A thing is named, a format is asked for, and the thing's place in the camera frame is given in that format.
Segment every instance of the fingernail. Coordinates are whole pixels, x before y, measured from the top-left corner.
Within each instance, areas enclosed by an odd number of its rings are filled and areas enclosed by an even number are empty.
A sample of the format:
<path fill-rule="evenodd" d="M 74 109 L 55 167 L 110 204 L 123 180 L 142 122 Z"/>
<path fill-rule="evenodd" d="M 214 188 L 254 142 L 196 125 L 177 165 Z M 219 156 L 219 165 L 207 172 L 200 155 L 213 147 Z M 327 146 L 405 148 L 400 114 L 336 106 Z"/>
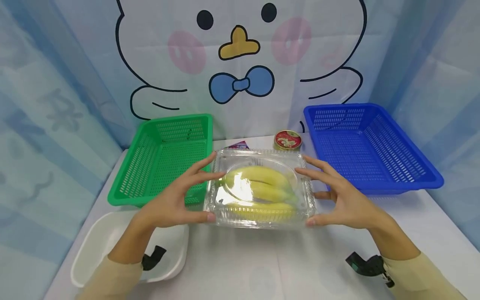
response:
<path fill-rule="evenodd" d="M 309 227 L 315 226 L 315 220 L 314 219 L 308 219 L 307 220 L 307 226 L 309 226 Z"/>
<path fill-rule="evenodd" d="M 214 214 L 208 214 L 208 216 L 207 216 L 207 222 L 208 222 L 208 223 L 213 223 L 213 222 L 215 222 L 215 215 L 214 215 Z"/>

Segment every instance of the clear plastic container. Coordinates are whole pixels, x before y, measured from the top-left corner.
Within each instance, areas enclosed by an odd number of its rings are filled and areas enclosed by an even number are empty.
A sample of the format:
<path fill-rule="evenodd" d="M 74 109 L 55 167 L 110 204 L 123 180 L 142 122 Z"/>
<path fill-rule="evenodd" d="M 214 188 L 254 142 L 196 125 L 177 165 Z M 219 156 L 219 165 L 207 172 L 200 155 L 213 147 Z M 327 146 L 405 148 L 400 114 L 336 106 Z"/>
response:
<path fill-rule="evenodd" d="M 308 177 L 299 153 L 277 150 L 223 149 L 213 172 L 227 172 L 208 184 L 204 210 L 216 215 L 216 224 L 241 228 L 287 229 L 305 227 L 316 212 Z"/>

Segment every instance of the yellow banana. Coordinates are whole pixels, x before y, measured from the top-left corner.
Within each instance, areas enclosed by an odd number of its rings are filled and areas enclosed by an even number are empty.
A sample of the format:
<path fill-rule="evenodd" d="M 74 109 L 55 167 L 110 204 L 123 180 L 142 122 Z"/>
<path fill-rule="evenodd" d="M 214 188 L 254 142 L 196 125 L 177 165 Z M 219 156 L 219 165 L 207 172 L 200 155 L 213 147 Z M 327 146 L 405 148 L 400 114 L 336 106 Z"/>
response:
<path fill-rule="evenodd" d="M 263 166 L 249 166 L 229 172 L 225 177 L 225 184 L 231 188 L 243 180 L 258 181 L 282 189 L 291 189 L 288 179 L 277 170 Z"/>
<path fill-rule="evenodd" d="M 242 180 L 230 188 L 230 192 L 240 200 L 255 201 L 262 199 L 268 202 L 291 201 L 295 194 L 259 181 Z"/>
<path fill-rule="evenodd" d="M 227 207 L 243 219 L 258 222 L 279 222 L 294 216 L 296 209 L 287 203 L 229 203 Z"/>

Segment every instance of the blue bow tie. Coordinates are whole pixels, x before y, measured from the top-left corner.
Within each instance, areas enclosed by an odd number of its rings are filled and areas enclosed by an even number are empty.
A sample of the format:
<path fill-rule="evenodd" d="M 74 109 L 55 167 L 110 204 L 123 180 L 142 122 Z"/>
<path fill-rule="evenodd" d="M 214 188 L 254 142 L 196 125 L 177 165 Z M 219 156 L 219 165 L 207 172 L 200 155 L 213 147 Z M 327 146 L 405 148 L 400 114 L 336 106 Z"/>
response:
<path fill-rule="evenodd" d="M 265 97 L 272 92 L 274 85 L 272 71 L 264 66 L 255 66 L 248 70 L 243 79 L 237 79 L 228 73 L 217 73 L 210 79 L 208 88 L 216 103 L 225 104 L 241 91 L 252 96 Z"/>

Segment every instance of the curtain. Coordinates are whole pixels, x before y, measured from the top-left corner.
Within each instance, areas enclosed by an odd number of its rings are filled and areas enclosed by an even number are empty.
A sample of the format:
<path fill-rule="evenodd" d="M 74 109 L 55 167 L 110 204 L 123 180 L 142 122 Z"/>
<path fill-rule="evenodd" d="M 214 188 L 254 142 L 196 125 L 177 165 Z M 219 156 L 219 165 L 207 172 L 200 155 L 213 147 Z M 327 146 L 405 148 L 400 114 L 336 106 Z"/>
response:
<path fill-rule="evenodd" d="M 16 1 L 0 3 L 0 298 L 46 292 L 121 148 Z"/>
<path fill-rule="evenodd" d="M 211 113 L 223 139 L 305 131 L 306 105 L 378 103 L 480 248 L 480 2 L 215 3 L 0 0 L 2 299 L 42 298 L 137 126 L 186 113 Z M 240 54 L 221 51 L 233 33 Z"/>
<path fill-rule="evenodd" d="M 445 179 L 429 191 L 480 249 L 480 2 L 408 1 L 371 97 Z"/>

